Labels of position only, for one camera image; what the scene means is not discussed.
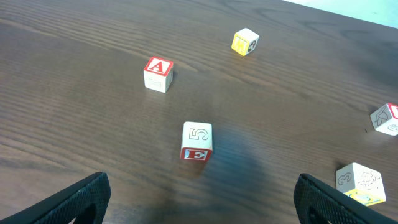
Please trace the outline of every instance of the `white wall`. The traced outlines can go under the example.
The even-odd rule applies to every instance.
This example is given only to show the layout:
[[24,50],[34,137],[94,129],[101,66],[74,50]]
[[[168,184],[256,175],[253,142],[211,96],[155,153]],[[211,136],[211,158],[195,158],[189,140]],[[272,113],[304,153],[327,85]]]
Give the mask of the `white wall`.
[[398,0],[285,0],[398,28]]

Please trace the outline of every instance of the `number 5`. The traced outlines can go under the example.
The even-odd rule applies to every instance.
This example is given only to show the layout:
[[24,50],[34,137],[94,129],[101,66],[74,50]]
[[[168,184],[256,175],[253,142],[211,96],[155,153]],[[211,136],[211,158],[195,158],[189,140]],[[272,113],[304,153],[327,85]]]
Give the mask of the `number 5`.
[[189,129],[189,139],[199,140],[199,134],[202,133],[202,140],[207,140],[209,138],[209,134],[204,129]]

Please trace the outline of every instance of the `wooden table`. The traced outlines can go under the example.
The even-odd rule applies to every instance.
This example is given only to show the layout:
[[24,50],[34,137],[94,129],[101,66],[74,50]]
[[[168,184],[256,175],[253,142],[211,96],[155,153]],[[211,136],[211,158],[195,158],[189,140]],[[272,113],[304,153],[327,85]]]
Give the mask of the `wooden table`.
[[[254,52],[235,32],[260,35]],[[301,173],[381,172],[398,220],[398,30],[289,2],[0,1],[0,219],[101,170],[104,223],[298,223]],[[146,89],[151,56],[174,62]],[[213,124],[207,164],[179,159],[185,121]]]

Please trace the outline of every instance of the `wooden block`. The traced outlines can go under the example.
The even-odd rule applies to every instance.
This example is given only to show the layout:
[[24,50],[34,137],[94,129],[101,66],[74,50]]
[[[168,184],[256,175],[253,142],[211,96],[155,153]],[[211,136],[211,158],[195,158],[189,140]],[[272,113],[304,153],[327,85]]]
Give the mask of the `wooden block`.
[[144,68],[145,87],[165,93],[173,80],[173,62],[152,57]]
[[245,56],[256,48],[258,40],[259,36],[255,32],[249,30],[248,28],[244,28],[243,30],[235,33],[231,47],[237,53]]
[[181,159],[207,161],[212,152],[211,124],[185,122],[182,131]]
[[386,201],[381,174],[355,162],[336,171],[336,188],[366,206]]
[[371,114],[373,127],[376,131],[396,136],[398,134],[398,106],[386,103]]

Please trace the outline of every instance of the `printed number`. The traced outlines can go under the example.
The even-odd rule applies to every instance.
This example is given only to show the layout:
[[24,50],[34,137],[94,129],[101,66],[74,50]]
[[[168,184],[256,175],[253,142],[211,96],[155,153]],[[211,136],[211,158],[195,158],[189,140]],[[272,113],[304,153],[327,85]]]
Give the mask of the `printed number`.
[[338,178],[338,185],[343,185],[343,180],[345,180],[346,183],[348,183],[351,180],[351,173],[346,173],[345,175],[342,175],[341,177]]
[[256,46],[256,43],[257,43],[256,41],[253,41],[253,42],[250,44],[248,53],[254,49],[254,47]]
[[398,125],[392,124],[392,125],[388,126],[387,128],[390,131],[398,131]]
[[209,138],[209,133],[204,129],[189,129],[189,139],[199,140],[199,135],[202,135],[202,140],[207,140]]

